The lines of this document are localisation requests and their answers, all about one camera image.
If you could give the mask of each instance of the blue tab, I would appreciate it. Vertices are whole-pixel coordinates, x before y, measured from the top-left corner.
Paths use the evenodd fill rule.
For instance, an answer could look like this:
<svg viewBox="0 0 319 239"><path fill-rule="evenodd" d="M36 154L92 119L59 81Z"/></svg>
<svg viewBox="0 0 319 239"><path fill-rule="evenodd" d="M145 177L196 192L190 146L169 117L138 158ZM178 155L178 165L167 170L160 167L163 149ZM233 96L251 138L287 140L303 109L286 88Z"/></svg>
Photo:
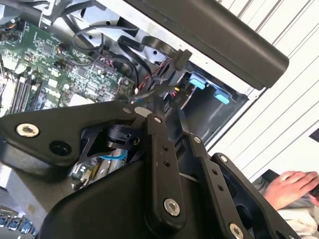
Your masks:
<svg viewBox="0 0 319 239"><path fill-rule="evenodd" d="M229 95L220 89L216 89L214 97L225 105L229 104Z"/></svg>
<svg viewBox="0 0 319 239"><path fill-rule="evenodd" d="M201 90L205 89L206 80L194 72L191 74L189 82L195 85L196 87L200 88Z"/></svg>

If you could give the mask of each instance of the screw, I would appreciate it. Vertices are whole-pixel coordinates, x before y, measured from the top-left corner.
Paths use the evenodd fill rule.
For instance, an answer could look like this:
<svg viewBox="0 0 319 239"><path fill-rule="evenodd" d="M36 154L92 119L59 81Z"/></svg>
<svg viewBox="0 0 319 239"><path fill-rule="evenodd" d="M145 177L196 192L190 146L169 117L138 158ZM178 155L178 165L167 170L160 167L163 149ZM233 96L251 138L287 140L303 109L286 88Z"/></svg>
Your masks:
<svg viewBox="0 0 319 239"><path fill-rule="evenodd" d="M230 229L231 233L236 237L236 239L243 239L244 238L243 232L240 230L240 228L236 224L231 223L229 225L229 229Z"/></svg>
<svg viewBox="0 0 319 239"><path fill-rule="evenodd" d="M179 205L172 198L168 198L164 201L164 208L173 217L177 217L180 214Z"/></svg>
<svg viewBox="0 0 319 239"><path fill-rule="evenodd" d="M154 117L154 119L155 119L157 122L161 123L161 120L160 120L159 118Z"/></svg>
<svg viewBox="0 0 319 239"><path fill-rule="evenodd" d="M131 111L130 111L128 108L123 108L123 111L126 112L126 113L128 113L128 114L131 113Z"/></svg>
<svg viewBox="0 0 319 239"><path fill-rule="evenodd" d="M221 159L221 161L223 161L224 163L227 163L227 162L228 162L227 158L225 158L224 156L220 156L220 159Z"/></svg>
<svg viewBox="0 0 319 239"><path fill-rule="evenodd" d="M200 138L199 138L199 137L197 137L197 136L195 136L195 137L194 137L194 140L195 140L195 142L196 142L196 143L201 143Z"/></svg>
<svg viewBox="0 0 319 239"><path fill-rule="evenodd" d="M16 132L23 137L33 138L38 136L40 130L33 124L22 123L18 125L18 127L16 128Z"/></svg>

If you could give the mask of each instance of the white corrugated wall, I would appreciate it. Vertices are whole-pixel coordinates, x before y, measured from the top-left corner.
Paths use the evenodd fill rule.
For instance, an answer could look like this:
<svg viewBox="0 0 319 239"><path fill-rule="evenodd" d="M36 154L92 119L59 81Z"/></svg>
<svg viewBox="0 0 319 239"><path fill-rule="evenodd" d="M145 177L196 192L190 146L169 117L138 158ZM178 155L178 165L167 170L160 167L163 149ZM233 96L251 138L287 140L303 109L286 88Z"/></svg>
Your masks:
<svg viewBox="0 0 319 239"><path fill-rule="evenodd" d="M310 147L306 140L319 127L319 0L219 2L287 55L290 65L210 154L225 153L250 180L269 168L319 171L319 144Z"/></svg>

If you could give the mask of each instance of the computer motherboard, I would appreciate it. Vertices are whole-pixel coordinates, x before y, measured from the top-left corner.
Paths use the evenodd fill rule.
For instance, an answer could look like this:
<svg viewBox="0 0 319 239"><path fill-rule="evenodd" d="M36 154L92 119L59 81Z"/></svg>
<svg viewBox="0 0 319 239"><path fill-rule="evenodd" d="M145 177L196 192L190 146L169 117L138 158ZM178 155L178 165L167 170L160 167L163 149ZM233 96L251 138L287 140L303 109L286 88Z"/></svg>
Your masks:
<svg viewBox="0 0 319 239"><path fill-rule="evenodd" d="M132 94L135 85L106 60L88 67L68 63L66 58L82 64L93 59L21 19L0 33L0 54L15 84L6 114L111 101Z"/></svg>

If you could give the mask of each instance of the green circuit board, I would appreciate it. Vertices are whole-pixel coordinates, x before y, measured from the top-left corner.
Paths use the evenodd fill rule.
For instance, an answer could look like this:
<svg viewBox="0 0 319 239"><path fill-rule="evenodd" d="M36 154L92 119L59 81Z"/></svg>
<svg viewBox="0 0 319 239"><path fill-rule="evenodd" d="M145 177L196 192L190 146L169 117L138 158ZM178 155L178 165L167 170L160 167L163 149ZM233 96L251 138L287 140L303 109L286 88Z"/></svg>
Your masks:
<svg viewBox="0 0 319 239"><path fill-rule="evenodd" d="M16 65L16 69L17 66L24 67L22 81L17 79L17 84L30 84L26 93L15 96L16 101L24 97L24 103L19 103L22 107L16 106L19 110L12 113L65 107L74 95L97 103L114 100L118 94L129 95L133 92L134 81L118 73L107 62L98 61L89 67L67 63L64 58L81 64L93 59L68 46L63 58L58 52L61 45L66 46L53 35L22 20L19 28L2 34L0 53L4 65L10 62Z"/></svg>

